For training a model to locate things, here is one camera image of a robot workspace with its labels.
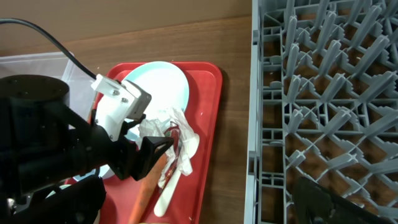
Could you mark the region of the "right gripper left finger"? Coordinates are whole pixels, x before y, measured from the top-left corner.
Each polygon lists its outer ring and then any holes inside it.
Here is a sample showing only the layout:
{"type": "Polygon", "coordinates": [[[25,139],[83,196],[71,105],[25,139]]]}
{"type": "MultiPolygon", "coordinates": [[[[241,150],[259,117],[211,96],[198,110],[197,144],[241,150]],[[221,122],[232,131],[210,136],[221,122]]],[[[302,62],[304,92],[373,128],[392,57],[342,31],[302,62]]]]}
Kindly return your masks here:
{"type": "Polygon", "coordinates": [[[94,223],[106,198],[103,180],[91,175],[1,223],[94,223]]]}

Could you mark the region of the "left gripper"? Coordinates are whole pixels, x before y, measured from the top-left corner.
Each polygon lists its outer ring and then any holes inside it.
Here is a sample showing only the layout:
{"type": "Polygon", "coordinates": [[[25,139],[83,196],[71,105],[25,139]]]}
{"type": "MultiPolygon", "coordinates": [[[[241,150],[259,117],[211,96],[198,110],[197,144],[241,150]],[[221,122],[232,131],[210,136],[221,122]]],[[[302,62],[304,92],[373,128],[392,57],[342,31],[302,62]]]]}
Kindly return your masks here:
{"type": "Polygon", "coordinates": [[[68,148],[69,176],[85,175],[93,169],[108,165],[121,180],[132,177],[138,181],[145,178],[160,157],[174,144],[170,137],[146,136],[141,148],[125,137],[126,131],[137,121],[122,122],[121,132],[109,136],[104,127],[85,120],[70,125],[70,147],[68,148]]]}

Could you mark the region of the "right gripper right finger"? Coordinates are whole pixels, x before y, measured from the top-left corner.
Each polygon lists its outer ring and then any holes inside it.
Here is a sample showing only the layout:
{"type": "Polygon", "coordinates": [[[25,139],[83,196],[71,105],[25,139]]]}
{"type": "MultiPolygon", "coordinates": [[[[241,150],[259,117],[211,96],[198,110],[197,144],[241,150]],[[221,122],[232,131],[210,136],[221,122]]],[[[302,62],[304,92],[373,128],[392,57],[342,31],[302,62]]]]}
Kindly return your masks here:
{"type": "Polygon", "coordinates": [[[306,177],[301,177],[296,181],[293,201],[300,224],[389,223],[306,177]]]}

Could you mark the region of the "red snack wrapper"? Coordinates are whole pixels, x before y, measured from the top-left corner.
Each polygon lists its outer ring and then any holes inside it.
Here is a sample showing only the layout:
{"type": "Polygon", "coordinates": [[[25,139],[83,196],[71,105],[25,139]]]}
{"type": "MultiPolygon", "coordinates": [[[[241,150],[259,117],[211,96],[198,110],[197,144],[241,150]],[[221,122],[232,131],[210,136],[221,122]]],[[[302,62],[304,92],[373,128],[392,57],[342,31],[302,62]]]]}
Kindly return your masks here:
{"type": "Polygon", "coordinates": [[[174,140],[173,145],[165,152],[167,162],[162,170],[162,174],[158,181],[160,189],[164,189],[171,176],[177,168],[178,157],[182,148],[182,141],[180,140],[181,130],[177,123],[171,122],[169,127],[164,131],[165,137],[172,138],[174,140]]]}

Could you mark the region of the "white napkin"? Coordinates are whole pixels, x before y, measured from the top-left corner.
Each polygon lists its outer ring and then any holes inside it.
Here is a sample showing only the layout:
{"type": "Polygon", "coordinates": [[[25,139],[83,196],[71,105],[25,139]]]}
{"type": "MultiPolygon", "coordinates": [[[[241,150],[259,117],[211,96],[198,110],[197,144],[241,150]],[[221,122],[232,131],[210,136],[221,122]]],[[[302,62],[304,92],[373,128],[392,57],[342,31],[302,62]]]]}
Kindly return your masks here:
{"type": "Polygon", "coordinates": [[[161,178],[170,177],[176,170],[183,175],[193,172],[188,148],[198,147],[199,135],[189,125],[184,112],[177,108],[150,111],[147,118],[138,125],[136,143],[141,145],[146,136],[168,137],[174,144],[165,152],[166,163],[161,170],[161,178]]]}

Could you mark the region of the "orange carrot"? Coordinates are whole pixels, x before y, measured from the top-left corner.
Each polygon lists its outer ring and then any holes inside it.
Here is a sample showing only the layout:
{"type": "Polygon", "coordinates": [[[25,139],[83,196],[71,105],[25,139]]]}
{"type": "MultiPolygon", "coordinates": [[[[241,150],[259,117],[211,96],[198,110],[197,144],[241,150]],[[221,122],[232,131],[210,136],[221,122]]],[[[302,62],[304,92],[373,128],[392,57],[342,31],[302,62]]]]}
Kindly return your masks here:
{"type": "Polygon", "coordinates": [[[166,163],[167,156],[163,154],[147,176],[141,180],[141,186],[132,208],[128,224],[136,224],[141,220],[166,163]]]}

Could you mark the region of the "light blue rice bowl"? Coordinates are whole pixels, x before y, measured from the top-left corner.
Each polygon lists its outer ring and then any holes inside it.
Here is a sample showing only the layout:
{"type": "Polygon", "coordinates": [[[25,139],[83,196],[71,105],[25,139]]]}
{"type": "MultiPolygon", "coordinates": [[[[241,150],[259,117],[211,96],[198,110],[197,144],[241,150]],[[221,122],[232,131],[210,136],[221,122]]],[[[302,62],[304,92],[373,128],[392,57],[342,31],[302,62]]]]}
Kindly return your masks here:
{"type": "Polygon", "coordinates": [[[114,175],[114,172],[111,170],[109,165],[103,165],[103,166],[101,166],[99,168],[95,168],[85,174],[76,175],[73,177],[73,179],[78,182],[82,179],[87,178],[88,176],[91,176],[91,175],[101,177],[102,179],[108,179],[114,175]]]}

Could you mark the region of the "mint green bowl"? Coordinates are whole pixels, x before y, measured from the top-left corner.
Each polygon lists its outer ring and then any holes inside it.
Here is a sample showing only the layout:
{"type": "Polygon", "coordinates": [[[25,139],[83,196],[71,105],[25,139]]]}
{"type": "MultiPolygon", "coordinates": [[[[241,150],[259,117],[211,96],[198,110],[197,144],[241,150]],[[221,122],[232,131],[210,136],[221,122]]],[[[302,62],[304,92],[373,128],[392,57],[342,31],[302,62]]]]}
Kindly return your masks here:
{"type": "Polygon", "coordinates": [[[60,191],[68,188],[69,186],[70,186],[70,184],[50,186],[47,188],[47,190],[50,190],[50,192],[45,198],[49,198],[49,197],[59,193],[60,191]]]}

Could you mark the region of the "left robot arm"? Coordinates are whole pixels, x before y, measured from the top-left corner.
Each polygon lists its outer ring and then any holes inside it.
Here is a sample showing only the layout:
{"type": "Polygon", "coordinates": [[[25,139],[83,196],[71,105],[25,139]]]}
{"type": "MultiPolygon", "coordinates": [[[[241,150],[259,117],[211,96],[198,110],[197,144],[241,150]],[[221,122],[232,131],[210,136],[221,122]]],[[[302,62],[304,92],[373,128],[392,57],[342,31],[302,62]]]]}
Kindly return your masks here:
{"type": "Polygon", "coordinates": [[[18,198],[109,165],[123,180],[141,180],[173,145],[146,136],[138,147],[122,134],[111,139],[69,107],[70,88],[42,75],[1,79],[1,193],[18,198]]]}

